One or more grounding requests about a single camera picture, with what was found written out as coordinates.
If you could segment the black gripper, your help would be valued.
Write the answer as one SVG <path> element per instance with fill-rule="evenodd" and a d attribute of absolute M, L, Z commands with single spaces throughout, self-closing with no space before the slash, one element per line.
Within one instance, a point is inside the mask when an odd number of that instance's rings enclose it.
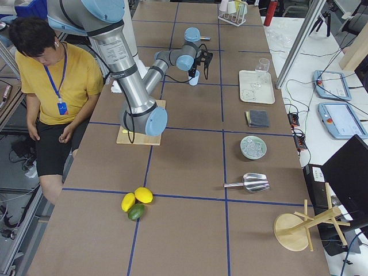
<path fill-rule="evenodd" d="M 206 80 L 208 80 L 208 74 L 209 74 L 209 65 L 212 61 L 213 53 L 209 52 L 206 49 L 202 49 L 200 51 L 200 55 L 196 57 L 196 64 L 192 65 L 190 70 L 188 71 L 189 78 L 194 78 L 196 76 L 197 72 L 197 65 L 200 65 L 201 63 L 204 64 L 204 77 Z"/>

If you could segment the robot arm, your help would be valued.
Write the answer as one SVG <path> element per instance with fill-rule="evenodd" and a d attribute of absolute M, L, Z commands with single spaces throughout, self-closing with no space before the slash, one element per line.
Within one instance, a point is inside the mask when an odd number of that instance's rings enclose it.
<path fill-rule="evenodd" d="M 124 1 L 48 1 L 47 11 L 51 28 L 97 42 L 102 60 L 126 97 L 121 125 L 131 132 L 159 136 L 166 128 L 167 112 L 148 94 L 124 37 Z"/>
<path fill-rule="evenodd" d="M 151 94 L 153 92 L 156 85 L 165 77 L 168 68 L 171 66 L 186 71 L 189 76 L 188 81 L 194 82 L 197 67 L 204 64 L 204 73 L 207 78 L 208 68 L 212 58 L 213 54 L 201 42 L 200 31 L 195 27 L 187 28 L 184 33 L 184 44 L 182 48 L 159 51 L 155 54 L 155 61 L 143 78 L 147 93 Z"/>

